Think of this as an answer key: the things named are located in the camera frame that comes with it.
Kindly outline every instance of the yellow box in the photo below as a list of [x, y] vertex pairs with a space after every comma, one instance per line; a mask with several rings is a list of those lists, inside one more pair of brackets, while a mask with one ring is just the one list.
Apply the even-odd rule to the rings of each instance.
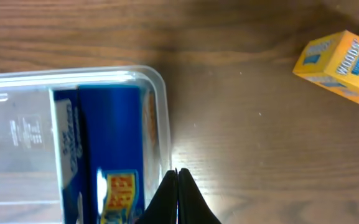
[[309, 42], [293, 72], [359, 103], [359, 36], [343, 31]]

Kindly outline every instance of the clear plastic container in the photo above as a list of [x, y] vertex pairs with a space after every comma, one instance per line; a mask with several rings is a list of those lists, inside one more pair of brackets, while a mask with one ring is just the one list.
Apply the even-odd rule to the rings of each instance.
[[0, 74], [0, 223], [60, 223], [49, 92], [80, 84], [152, 85], [156, 96], [161, 181], [171, 168], [166, 87], [147, 66], [75, 68]]

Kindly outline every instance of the blue box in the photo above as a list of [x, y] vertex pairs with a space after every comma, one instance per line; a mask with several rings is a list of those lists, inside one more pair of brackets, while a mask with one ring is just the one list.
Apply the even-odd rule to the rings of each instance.
[[63, 223], [88, 224], [88, 160], [81, 140], [78, 90], [50, 93]]
[[79, 86], [89, 149], [91, 223], [132, 223], [145, 206], [142, 91]]

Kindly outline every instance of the dark wooden surface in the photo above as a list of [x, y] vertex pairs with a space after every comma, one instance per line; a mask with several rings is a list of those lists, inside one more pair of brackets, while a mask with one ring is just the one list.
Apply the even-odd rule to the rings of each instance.
[[[359, 1], [0, 0], [0, 72], [150, 65], [174, 165], [222, 223], [354, 224], [359, 105], [291, 73], [307, 41], [344, 29], [359, 34]], [[57, 200], [51, 175], [0, 173], [0, 201]], [[0, 223], [58, 216], [0, 206]]]

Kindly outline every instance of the black object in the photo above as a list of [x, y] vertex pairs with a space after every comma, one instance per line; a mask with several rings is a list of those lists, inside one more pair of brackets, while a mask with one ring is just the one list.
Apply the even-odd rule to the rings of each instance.
[[205, 203], [188, 169], [170, 170], [135, 224], [221, 224]]

